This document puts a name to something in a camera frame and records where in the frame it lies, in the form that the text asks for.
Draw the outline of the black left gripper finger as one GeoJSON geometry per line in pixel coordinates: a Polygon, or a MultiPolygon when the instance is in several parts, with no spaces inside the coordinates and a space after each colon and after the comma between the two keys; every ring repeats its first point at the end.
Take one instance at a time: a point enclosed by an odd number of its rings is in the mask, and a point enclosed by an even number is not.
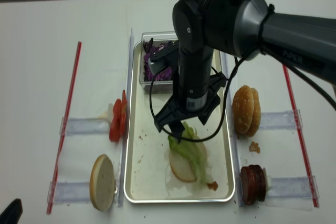
{"type": "Polygon", "coordinates": [[[177,144],[180,144],[182,139],[182,133],[185,130],[185,127],[183,126],[181,121],[175,121],[173,123],[169,124],[169,128],[171,130],[170,135],[175,139],[177,144]]]}

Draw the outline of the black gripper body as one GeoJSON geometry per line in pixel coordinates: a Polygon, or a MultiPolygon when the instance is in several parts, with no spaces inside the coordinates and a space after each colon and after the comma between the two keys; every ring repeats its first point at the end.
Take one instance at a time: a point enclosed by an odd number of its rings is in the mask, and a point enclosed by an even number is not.
{"type": "Polygon", "coordinates": [[[208,91],[201,98],[186,99],[186,107],[182,106],[182,100],[177,97],[174,91],[167,103],[157,115],[154,115],[154,125],[159,132],[164,130],[164,126],[175,121],[184,121],[197,117],[204,125],[211,113],[220,104],[221,99],[217,95],[220,88],[226,85],[226,77],[222,73],[210,76],[208,91]]]}

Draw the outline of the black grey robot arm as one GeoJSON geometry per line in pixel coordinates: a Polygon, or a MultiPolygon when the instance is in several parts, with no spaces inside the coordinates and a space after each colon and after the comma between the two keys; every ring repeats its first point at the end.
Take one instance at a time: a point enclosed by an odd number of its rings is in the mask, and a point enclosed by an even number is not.
{"type": "Polygon", "coordinates": [[[212,71],[214,50],[232,55],[236,65],[258,54],[270,55],[323,96],[335,101],[309,75],[335,84],[335,20],[280,14],[264,0],[179,0],[173,8],[177,41],[152,54],[149,66],[157,76],[173,72],[173,93],[153,114],[158,131],[183,139],[183,120],[205,124],[225,103],[218,96],[232,81],[212,71]]]}

